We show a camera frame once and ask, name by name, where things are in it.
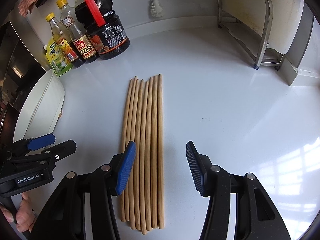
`countertop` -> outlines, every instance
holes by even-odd
[[[56,143],[74,140],[77,151],[57,163],[52,183],[32,191],[34,210],[40,212],[67,172],[92,172],[119,153],[129,80],[162,73],[165,229],[146,236],[131,230],[113,198],[122,239],[199,239],[209,198],[195,189],[185,152],[189,140],[229,173],[253,172],[297,239],[320,204],[314,184],[320,178],[320,91],[289,87],[273,68],[252,65],[224,31],[196,28],[132,39],[118,57],[62,75],[65,100],[53,133]],[[228,239],[234,196],[231,209]]]

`bamboo stick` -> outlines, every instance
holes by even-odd
[[[132,123],[132,110],[133,110],[133,101],[134,94],[136,89],[137,76],[135,76],[133,80],[131,97],[130,97],[130,105],[129,105],[129,115],[128,115],[128,124],[127,124],[127,133],[126,133],[126,141],[125,144],[128,145],[131,138],[131,123]],[[130,220],[130,210],[129,210],[129,181],[127,182],[127,186],[124,190],[124,211],[125,211],[125,220]]]
[[[126,134],[127,134],[129,105],[130,105],[132,85],[133,85],[133,79],[130,79],[128,93],[127,93],[127,99],[126,99],[125,107],[124,107],[124,117],[123,117],[122,135],[121,135],[121,148],[120,148],[121,153],[124,153],[125,148],[126,148]],[[124,211],[124,192],[122,192],[122,194],[121,194],[121,221],[126,222],[125,211]]]
[[[139,80],[136,81],[136,87],[134,91],[133,100],[133,110],[132,110],[132,122],[131,122],[131,132],[130,140],[135,141],[135,130],[136,130],[136,120],[137,120],[137,107],[138,107],[138,93],[139,93]],[[134,185],[133,185],[133,170],[129,176],[129,213],[130,213],[130,227],[131,229],[136,229],[135,215],[134,215]]]
[[[151,115],[151,227],[158,227],[157,199],[157,76],[154,76]]]
[[[163,112],[162,75],[158,78],[158,224],[164,228]]]
[[[140,135],[140,218],[141,231],[143,235],[147,234],[146,227],[146,205],[145,205],[145,191],[144,191],[144,169],[145,169],[145,142],[146,142],[146,118],[147,118],[147,102],[148,102],[148,87],[149,81],[146,82],[141,116],[141,135]]]
[[[151,181],[150,181],[150,150],[151,150],[151,112],[152,112],[153,77],[150,78],[148,88],[147,117],[146,117],[146,142],[145,142],[145,205],[146,228],[151,231]]]
[[[141,229],[140,223],[140,188],[139,188],[139,165],[140,165],[140,133],[141,133],[141,111],[143,101],[143,79],[140,82],[139,95],[138,95],[138,108],[137,108],[137,121],[136,121],[136,134],[134,140],[136,142],[136,158],[133,164],[133,193],[134,193],[134,215],[136,220],[136,229]]]

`cutting board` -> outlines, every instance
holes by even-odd
[[[268,47],[286,54],[297,32],[303,0],[271,0],[273,21]],[[222,0],[222,9],[262,36],[266,5],[264,0]]]

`finger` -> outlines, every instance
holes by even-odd
[[[28,198],[29,198],[29,191],[23,192],[23,193],[21,194],[21,196],[22,196],[25,200],[28,200]]]
[[[32,214],[26,222],[24,222],[22,225],[17,225],[17,230],[20,233],[23,233],[24,231],[27,231],[29,227],[32,225],[33,221],[35,220],[35,215]]]
[[[13,222],[13,215],[10,213],[9,210],[7,210],[4,206],[0,205],[0,209],[5,217],[5,219],[9,222]]]
[[[32,212],[32,208],[31,208],[31,200],[28,199],[28,200],[25,200],[25,199],[22,199],[21,203],[20,203],[20,208],[17,212],[17,215],[16,215],[16,219],[17,219],[17,223],[19,225],[22,225],[23,223],[25,223],[29,216],[32,215],[33,212]]]
[[[31,230],[33,229],[33,226],[35,225],[36,220],[37,220],[36,218],[33,220],[33,223],[29,227],[29,232],[31,232]]]

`black label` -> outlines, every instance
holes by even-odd
[[[23,187],[41,180],[41,175],[39,172],[33,172],[26,176],[14,179],[18,187]]]
[[[127,38],[127,34],[119,19],[113,24],[104,26],[88,36],[99,54],[113,51],[121,46]]]

